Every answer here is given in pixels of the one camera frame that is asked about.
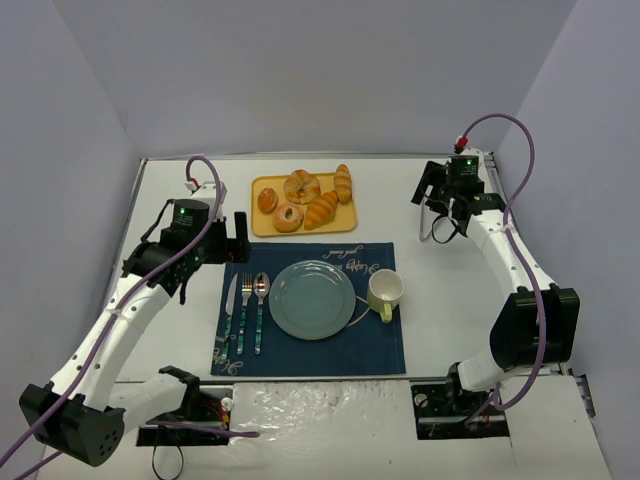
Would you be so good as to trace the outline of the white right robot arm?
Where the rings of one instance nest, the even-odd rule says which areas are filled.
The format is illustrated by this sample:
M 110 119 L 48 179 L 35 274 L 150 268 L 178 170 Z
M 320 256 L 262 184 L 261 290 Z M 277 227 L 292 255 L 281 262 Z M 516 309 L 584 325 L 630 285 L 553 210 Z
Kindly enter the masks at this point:
M 577 292 L 560 287 L 533 259 L 502 197 L 486 192 L 479 167 L 474 155 L 430 161 L 411 199 L 476 245 L 505 298 L 486 347 L 450 368 L 454 400 L 489 392 L 525 370 L 537 373 L 568 361 L 580 309 Z

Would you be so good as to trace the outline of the small long bread roll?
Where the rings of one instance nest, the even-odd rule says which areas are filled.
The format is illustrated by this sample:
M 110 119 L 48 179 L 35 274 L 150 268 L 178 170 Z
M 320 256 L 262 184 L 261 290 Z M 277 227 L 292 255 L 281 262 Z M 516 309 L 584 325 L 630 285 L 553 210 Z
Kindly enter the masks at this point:
M 349 168 L 340 164 L 334 174 L 334 189 L 338 200 L 342 204 L 348 204 L 352 199 L 352 178 Z

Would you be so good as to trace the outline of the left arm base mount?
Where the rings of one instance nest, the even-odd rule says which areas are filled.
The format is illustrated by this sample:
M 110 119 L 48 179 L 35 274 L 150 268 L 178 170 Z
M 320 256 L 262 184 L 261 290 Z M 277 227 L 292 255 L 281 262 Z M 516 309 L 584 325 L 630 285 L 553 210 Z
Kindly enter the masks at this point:
M 214 429 L 229 429 L 233 391 L 229 386 L 203 386 L 188 411 L 173 411 L 157 417 L 160 421 L 191 423 Z M 227 446 L 230 439 L 184 427 L 146 425 L 135 434 L 136 447 Z

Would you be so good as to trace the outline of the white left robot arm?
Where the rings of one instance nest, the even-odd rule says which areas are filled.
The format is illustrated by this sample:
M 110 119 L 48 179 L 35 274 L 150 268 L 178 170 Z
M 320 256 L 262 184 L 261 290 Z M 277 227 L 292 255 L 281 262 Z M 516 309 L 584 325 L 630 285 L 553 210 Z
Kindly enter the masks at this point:
M 171 223 L 157 242 L 142 240 L 124 262 L 107 307 L 71 359 L 44 386 L 28 385 L 19 399 L 28 435 L 92 467 L 105 463 L 122 437 L 164 414 L 186 416 L 202 398 L 197 376 L 161 368 L 127 392 L 117 377 L 153 318 L 205 264 L 245 263 L 251 245 L 247 216 L 226 219 L 201 200 L 174 203 Z

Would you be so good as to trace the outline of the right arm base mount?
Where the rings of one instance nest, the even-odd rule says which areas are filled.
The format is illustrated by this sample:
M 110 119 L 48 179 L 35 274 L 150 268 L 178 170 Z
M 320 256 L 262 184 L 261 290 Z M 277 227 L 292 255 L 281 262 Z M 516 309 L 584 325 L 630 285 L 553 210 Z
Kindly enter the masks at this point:
M 489 398 L 486 392 L 453 393 L 445 382 L 411 384 L 411 399 L 418 440 L 464 440 L 508 438 L 509 427 L 504 413 L 487 406 L 470 417 Z

